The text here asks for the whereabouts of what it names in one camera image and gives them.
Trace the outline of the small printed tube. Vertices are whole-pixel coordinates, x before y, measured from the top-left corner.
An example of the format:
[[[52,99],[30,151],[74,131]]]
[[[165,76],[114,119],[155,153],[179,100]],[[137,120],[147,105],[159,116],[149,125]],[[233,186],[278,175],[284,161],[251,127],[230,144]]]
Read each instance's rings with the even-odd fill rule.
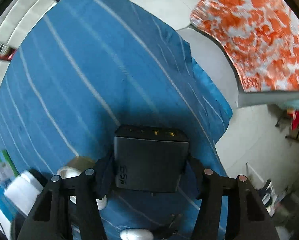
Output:
[[[4,195],[22,214],[28,216],[43,188],[30,171],[24,171],[7,186]]]

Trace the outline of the white earbuds case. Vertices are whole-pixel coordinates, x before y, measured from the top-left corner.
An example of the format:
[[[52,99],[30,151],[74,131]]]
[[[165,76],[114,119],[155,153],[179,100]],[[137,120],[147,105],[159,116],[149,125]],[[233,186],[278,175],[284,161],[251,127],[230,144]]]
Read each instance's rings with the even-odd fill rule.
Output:
[[[122,240],[153,240],[153,234],[146,229],[124,229],[120,232]]]

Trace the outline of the grey 65W charger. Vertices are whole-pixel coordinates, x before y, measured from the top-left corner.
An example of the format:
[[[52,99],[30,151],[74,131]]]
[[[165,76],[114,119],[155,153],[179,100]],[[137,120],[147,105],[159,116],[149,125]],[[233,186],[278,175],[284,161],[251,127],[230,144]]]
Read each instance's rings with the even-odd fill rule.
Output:
[[[114,136],[118,188],[172,193],[184,173],[190,142],[173,128],[120,126]]]

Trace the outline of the blue cardboard milk box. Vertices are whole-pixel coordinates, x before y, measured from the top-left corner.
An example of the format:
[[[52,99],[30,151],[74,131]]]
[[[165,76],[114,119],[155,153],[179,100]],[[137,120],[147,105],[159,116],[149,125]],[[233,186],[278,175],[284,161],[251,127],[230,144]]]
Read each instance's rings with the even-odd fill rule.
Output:
[[[6,150],[0,151],[0,210],[12,222],[17,214],[17,209],[4,195],[8,185],[19,175],[13,161]]]

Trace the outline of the blue striped tablecloth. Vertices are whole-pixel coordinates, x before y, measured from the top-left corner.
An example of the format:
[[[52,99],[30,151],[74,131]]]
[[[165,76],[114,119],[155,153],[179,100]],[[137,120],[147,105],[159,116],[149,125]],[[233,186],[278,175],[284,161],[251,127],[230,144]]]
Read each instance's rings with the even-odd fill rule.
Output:
[[[216,143],[232,109],[190,44],[129,0],[60,0],[30,31],[0,86],[0,152],[52,176],[103,158],[121,125],[176,128],[226,174]]]

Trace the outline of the orange floral cushion chair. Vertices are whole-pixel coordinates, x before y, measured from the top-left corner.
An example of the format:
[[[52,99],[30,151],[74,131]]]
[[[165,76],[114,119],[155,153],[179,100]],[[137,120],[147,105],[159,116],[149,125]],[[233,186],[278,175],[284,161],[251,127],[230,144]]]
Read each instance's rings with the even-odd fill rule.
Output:
[[[221,44],[245,92],[299,91],[299,19],[284,0],[200,0],[190,22]]]

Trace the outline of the left white padded chair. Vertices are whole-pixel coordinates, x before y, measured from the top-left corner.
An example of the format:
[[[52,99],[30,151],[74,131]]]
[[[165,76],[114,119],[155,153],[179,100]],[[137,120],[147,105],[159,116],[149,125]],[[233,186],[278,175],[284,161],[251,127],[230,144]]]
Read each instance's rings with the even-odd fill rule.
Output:
[[[56,5],[55,0],[13,0],[0,16],[0,45],[18,49],[37,22]],[[0,59],[0,86],[9,61]]]

